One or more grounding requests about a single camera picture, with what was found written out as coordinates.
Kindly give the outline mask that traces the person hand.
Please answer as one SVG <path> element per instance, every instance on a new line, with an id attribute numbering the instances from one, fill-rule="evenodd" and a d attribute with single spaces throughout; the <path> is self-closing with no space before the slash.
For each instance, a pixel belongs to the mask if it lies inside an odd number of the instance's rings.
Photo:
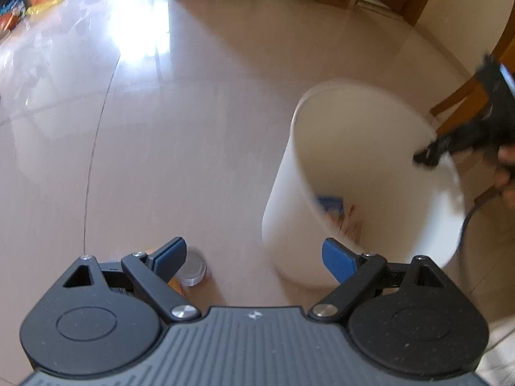
<path id="1" fill-rule="evenodd" d="M 515 206 L 514 178 L 512 178 L 509 168 L 514 166 L 515 146 L 505 145 L 499 148 L 499 165 L 494 174 L 495 186 L 499 189 L 501 197 L 508 208 Z"/>

